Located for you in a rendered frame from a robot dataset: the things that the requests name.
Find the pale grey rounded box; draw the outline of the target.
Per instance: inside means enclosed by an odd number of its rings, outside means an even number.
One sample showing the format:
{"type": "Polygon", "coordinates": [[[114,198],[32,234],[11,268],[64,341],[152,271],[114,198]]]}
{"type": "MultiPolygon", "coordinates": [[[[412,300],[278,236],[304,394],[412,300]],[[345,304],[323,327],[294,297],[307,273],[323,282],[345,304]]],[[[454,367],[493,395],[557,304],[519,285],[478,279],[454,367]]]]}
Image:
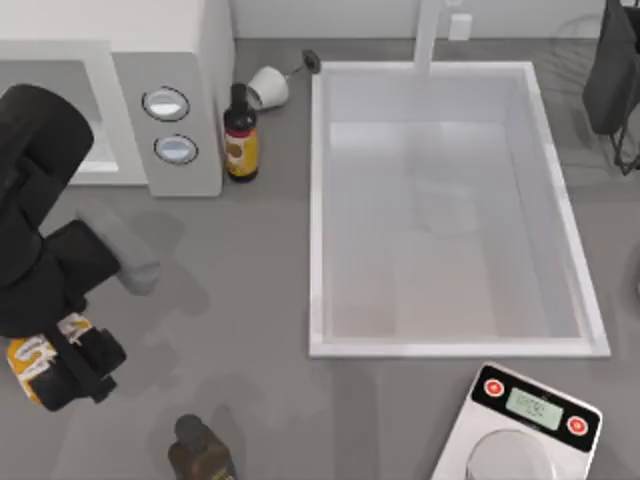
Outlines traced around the pale grey rounded box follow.
{"type": "Polygon", "coordinates": [[[147,296],[156,287],[160,261],[154,251],[114,210],[99,201],[89,201],[76,210],[79,220],[119,263],[116,277],[135,296],[147,296]]]}

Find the brown bottle with black cap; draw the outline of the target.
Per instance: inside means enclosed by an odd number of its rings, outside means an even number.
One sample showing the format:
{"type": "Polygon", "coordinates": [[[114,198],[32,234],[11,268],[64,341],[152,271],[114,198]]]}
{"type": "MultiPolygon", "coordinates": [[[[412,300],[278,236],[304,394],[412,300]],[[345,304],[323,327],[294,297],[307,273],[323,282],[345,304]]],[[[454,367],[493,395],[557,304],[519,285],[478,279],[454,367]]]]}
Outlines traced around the brown bottle with black cap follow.
{"type": "Polygon", "coordinates": [[[174,435],[168,460],[176,480],[239,480],[230,449],[197,415],[180,416],[174,435]]]}

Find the microwave door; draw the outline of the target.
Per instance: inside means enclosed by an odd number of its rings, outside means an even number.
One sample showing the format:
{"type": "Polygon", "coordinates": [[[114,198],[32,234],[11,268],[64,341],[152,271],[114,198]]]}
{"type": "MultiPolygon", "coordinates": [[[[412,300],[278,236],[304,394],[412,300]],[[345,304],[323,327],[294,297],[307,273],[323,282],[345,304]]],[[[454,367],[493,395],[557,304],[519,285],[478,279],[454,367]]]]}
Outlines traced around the microwave door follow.
{"type": "Polygon", "coordinates": [[[94,146],[73,185],[145,185],[128,107],[104,41],[0,40],[0,92],[27,83],[73,104],[86,118],[94,146]]]}

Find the microwave knob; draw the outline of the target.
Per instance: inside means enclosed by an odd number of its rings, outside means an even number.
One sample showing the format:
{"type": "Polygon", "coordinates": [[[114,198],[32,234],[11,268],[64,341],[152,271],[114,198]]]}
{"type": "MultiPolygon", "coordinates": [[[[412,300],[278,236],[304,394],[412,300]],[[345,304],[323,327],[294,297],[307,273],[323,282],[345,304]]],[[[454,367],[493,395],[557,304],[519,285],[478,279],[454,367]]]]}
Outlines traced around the microwave knob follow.
{"type": "Polygon", "coordinates": [[[160,160],[171,165],[187,165],[194,161],[199,153],[193,140],[179,134],[156,139],[153,149],[160,160]]]}
{"type": "Polygon", "coordinates": [[[154,120],[176,122],[185,118],[190,111],[187,97],[179,90],[163,86],[142,96],[144,111],[154,120]]]}

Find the pale microwave oven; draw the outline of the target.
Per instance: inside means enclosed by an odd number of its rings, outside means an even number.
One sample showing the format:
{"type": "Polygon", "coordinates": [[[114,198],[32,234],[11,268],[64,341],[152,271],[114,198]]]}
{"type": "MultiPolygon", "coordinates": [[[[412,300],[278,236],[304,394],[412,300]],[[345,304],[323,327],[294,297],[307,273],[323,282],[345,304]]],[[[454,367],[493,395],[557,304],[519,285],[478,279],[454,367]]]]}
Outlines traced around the pale microwave oven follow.
{"type": "Polygon", "coordinates": [[[0,0],[0,40],[104,41],[115,63],[148,187],[156,197],[215,197],[223,183],[222,114],[230,101],[235,44],[229,0],[0,0]],[[183,93],[188,115],[160,122],[145,92],[183,93]],[[154,153],[184,135],[199,150],[187,165],[154,153]]]}

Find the dark bottle with red label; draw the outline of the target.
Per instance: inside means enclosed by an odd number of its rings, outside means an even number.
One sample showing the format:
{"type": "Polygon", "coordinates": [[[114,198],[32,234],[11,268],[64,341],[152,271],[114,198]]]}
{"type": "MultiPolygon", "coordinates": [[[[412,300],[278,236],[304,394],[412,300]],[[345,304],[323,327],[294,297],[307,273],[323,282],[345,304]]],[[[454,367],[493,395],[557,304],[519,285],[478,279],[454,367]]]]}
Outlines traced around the dark bottle with red label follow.
{"type": "Polygon", "coordinates": [[[259,170],[257,113],[249,104],[245,84],[233,83],[230,93],[231,102],[223,114],[225,168],[233,181],[248,183],[259,170]]]}

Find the white cup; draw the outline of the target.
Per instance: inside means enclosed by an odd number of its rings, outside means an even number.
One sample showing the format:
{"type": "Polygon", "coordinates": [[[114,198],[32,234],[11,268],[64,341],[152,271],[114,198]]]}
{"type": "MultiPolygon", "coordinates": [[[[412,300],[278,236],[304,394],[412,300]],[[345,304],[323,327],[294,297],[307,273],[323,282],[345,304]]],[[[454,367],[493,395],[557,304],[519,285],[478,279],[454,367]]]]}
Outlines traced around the white cup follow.
{"type": "Polygon", "coordinates": [[[286,76],[271,66],[258,70],[247,88],[249,103],[257,111],[281,107],[289,98],[286,76]]]}

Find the black sink plug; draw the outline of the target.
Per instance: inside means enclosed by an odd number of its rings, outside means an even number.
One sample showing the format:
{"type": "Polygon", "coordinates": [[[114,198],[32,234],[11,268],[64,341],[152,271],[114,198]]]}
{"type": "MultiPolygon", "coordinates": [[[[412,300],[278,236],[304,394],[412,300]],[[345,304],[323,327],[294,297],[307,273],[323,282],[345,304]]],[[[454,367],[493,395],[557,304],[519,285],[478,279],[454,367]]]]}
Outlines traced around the black sink plug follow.
{"type": "Polygon", "coordinates": [[[295,75],[306,71],[311,75],[316,75],[321,71],[322,61],[319,55],[311,49],[303,49],[301,52],[301,64],[287,73],[284,78],[286,81],[292,79],[295,75]]]}

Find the white sink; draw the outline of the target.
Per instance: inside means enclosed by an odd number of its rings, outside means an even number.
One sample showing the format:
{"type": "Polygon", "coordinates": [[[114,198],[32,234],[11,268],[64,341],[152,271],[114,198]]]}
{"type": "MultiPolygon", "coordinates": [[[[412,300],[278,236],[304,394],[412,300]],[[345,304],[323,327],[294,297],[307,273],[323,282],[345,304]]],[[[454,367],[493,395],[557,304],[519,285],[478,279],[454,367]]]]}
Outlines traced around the white sink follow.
{"type": "Polygon", "coordinates": [[[312,81],[315,358],[611,353],[529,61],[329,61],[312,81]]]}

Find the silver kitchen scale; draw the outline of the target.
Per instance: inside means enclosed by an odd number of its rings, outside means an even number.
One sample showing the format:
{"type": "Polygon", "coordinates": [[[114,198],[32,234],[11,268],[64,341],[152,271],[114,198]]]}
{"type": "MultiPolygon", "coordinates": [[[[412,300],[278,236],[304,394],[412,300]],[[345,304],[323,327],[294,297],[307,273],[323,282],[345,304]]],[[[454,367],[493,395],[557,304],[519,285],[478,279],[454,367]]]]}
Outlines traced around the silver kitchen scale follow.
{"type": "Polygon", "coordinates": [[[595,406],[486,362],[429,480],[587,480],[602,422],[595,406]]]}

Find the white tap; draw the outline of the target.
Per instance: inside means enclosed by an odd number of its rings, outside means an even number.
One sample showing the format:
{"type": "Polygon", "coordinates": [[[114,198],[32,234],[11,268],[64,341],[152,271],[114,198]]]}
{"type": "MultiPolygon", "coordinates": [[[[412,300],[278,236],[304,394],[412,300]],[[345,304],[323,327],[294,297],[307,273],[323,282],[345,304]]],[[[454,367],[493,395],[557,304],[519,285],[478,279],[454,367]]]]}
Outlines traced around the white tap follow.
{"type": "Polygon", "coordinates": [[[441,0],[420,0],[417,16],[413,64],[419,74],[427,74],[441,13],[441,0]]]}

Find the white wall socket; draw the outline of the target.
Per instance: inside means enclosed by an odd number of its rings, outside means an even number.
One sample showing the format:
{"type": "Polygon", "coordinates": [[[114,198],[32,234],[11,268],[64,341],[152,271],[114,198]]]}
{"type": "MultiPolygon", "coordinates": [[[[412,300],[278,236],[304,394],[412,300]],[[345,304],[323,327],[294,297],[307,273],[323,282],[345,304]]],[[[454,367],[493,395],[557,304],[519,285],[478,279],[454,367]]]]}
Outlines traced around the white wall socket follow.
{"type": "Polygon", "coordinates": [[[451,15],[449,24],[449,41],[467,41],[471,38],[473,16],[468,13],[451,15]]]}

